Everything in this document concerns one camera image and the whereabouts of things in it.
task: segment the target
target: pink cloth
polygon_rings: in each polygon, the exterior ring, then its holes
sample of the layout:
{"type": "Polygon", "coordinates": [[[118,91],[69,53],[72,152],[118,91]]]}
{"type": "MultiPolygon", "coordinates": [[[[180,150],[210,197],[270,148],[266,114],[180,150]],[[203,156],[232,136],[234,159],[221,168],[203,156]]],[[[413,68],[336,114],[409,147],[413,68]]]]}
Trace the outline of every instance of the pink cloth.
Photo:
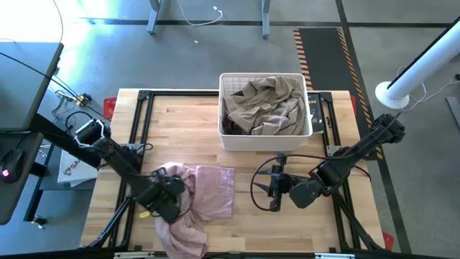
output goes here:
{"type": "Polygon", "coordinates": [[[201,221],[231,218],[234,200],[234,169],[197,166],[196,170],[181,163],[162,165],[168,175],[178,174],[189,191],[180,195],[180,210],[185,213],[169,225],[159,217],[155,229],[168,257],[202,258],[208,250],[208,235],[201,221]]]}

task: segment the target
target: gray floor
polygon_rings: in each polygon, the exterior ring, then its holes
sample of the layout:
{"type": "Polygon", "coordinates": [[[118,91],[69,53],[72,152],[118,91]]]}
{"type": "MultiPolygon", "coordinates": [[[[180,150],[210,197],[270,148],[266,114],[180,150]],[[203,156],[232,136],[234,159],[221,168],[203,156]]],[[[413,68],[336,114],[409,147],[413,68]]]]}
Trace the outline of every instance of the gray floor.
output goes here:
{"type": "MultiPolygon", "coordinates": [[[[213,19],[212,6],[233,21],[258,21],[260,2],[236,0],[182,0],[190,19],[213,19]]],[[[166,1],[160,19],[183,20],[176,1],[166,1]]],[[[452,22],[460,10],[456,0],[343,0],[349,22],[452,22]]],[[[50,1],[32,3],[24,10],[22,1],[0,2],[0,38],[17,41],[56,41],[60,36],[59,16],[50,1]]],[[[148,1],[58,0],[64,19],[65,49],[59,77],[77,92],[93,96],[96,109],[104,98],[116,96],[119,88],[217,88],[224,72],[291,72],[300,66],[293,28],[272,26],[268,41],[259,26],[159,26],[157,34],[144,25],[89,25],[80,17],[147,19],[148,1]]],[[[334,0],[272,0],[272,21],[338,22],[334,0]]],[[[375,116],[386,110],[374,97],[374,87],[391,81],[400,66],[415,58],[442,29],[351,28],[367,93],[375,116]]],[[[434,93],[460,71],[460,60],[452,60],[426,81],[434,93]]],[[[460,162],[454,159],[460,131],[445,97],[460,97],[460,86],[449,86],[439,96],[404,113],[405,139],[385,145],[388,166],[400,202],[402,216],[414,253],[459,258],[460,199],[456,197],[460,162]]],[[[50,85],[40,113],[53,119],[58,103],[50,85]]],[[[77,117],[77,124],[85,119],[77,117]]],[[[369,164],[374,197],[382,229],[394,235],[391,215],[377,165],[369,164]]],[[[90,191],[46,191],[39,214],[50,223],[46,230],[22,222],[37,179],[31,177],[13,220],[0,226],[0,255],[30,253],[77,247],[86,218],[90,191]],[[32,241],[25,241],[25,236],[32,241]]]]}

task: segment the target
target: white cylindrical light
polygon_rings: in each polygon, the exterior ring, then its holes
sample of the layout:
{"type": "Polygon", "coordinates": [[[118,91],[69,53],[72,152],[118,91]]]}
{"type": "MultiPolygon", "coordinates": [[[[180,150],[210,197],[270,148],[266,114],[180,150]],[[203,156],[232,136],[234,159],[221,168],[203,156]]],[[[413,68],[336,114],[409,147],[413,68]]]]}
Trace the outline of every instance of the white cylindrical light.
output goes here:
{"type": "Polygon", "coordinates": [[[380,83],[375,89],[377,99],[391,109],[404,108],[409,104],[410,92],[459,53],[460,20],[457,19],[393,82],[380,83]]]}

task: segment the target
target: laundry basket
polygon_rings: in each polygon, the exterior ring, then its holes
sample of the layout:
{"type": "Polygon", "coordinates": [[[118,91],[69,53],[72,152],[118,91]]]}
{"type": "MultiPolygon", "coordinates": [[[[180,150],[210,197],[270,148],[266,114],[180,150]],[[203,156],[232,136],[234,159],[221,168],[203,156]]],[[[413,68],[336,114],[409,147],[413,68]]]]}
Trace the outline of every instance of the laundry basket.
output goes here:
{"type": "Polygon", "coordinates": [[[308,137],[313,133],[311,126],[310,107],[308,105],[307,87],[305,78],[296,73],[223,73],[219,79],[219,101],[218,101],[218,134],[225,150],[229,151],[294,151],[300,144],[307,142],[308,137]],[[301,135],[275,135],[275,136],[252,136],[252,135],[225,135],[222,127],[222,116],[224,107],[222,99],[237,91],[241,91],[248,82],[257,81],[269,76],[287,76],[296,78],[305,89],[306,116],[305,126],[301,135]]]}

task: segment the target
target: wooden table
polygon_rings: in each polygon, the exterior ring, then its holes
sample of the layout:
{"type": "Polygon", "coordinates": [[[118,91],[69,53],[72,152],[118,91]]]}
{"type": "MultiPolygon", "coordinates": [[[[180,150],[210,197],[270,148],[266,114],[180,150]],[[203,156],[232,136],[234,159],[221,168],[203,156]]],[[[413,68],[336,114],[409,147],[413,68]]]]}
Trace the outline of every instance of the wooden table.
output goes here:
{"type": "MultiPolygon", "coordinates": [[[[112,137],[118,143],[129,139],[138,90],[119,91],[111,123],[112,137]]],[[[353,145],[359,140],[359,133],[349,92],[333,91],[332,95],[341,143],[353,145]]],[[[306,209],[299,209],[288,195],[284,195],[281,211],[277,213],[260,211],[252,204],[249,181],[254,169],[275,153],[225,151],[217,134],[217,121],[217,97],[155,97],[147,139],[154,149],[146,152],[142,168],[143,172],[150,172],[163,163],[174,161],[188,166],[213,165],[236,169],[233,217],[205,223],[209,251],[326,252],[330,247],[339,248],[330,197],[320,197],[306,209]]],[[[141,135],[141,125],[137,136],[141,135]]],[[[296,153],[324,156],[321,135],[313,135],[296,153]]],[[[306,176],[319,162],[316,159],[289,158],[286,172],[306,176]]],[[[262,177],[257,179],[268,183],[262,177]]],[[[81,238],[82,245],[94,240],[112,217],[119,182],[120,177],[110,168],[99,171],[81,238]]],[[[376,243],[383,246],[369,179],[361,171],[353,170],[349,183],[358,220],[376,243]]],[[[255,198],[263,206],[268,206],[269,199],[265,193],[256,190],[255,198]]],[[[137,206],[137,212],[140,211],[141,206],[137,206]]],[[[120,223],[118,241],[122,237],[124,223],[124,220],[120,223]]],[[[352,244],[349,229],[346,229],[346,234],[349,244],[352,244]]],[[[155,218],[139,219],[136,214],[130,248],[135,245],[141,245],[143,250],[163,250],[155,232],[155,218]]]]}

